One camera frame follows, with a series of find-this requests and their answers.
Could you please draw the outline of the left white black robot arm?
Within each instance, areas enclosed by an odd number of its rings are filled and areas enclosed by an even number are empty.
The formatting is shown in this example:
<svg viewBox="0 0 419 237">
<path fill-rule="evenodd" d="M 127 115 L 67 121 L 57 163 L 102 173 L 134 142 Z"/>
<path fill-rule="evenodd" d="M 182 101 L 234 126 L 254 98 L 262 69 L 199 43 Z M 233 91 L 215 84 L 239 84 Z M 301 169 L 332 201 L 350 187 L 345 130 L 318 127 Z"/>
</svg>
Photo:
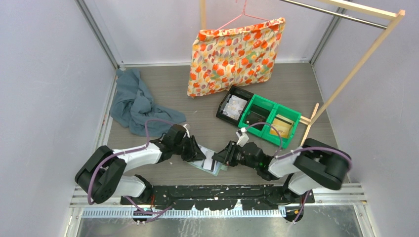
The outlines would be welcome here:
<svg viewBox="0 0 419 237">
<path fill-rule="evenodd" d="M 174 124 L 160 138 L 128 150 L 112 150 L 104 145 L 95 150 L 75 175 L 75 182 L 87 193 L 89 204 L 101 204 L 111 197 L 123 197 L 147 204 L 153 186 L 142 176 L 125 173 L 141 166 L 157 164 L 179 155 L 185 162 L 206 159 L 193 135 Z"/>
</svg>

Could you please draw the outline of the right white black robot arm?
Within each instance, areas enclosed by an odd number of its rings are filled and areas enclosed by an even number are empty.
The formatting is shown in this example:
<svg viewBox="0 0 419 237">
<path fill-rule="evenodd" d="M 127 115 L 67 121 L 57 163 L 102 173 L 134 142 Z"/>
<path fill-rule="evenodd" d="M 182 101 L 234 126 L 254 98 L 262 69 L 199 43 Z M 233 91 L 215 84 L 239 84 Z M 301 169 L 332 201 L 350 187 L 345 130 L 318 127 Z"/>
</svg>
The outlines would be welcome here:
<svg viewBox="0 0 419 237">
<path fill-rule="evenodd" d="M 238 145 L 231 141 L 212 158 L 226 166 L 240 164 L 252 168 L 266 181 L 286 177 L 282 196 L 291 203 L 317 187 L 340 190 L 345 175 L 352 168 L 350 155 L 312 138 L 280 156 L 265 154 L 254 142 Z"/>
</svg>

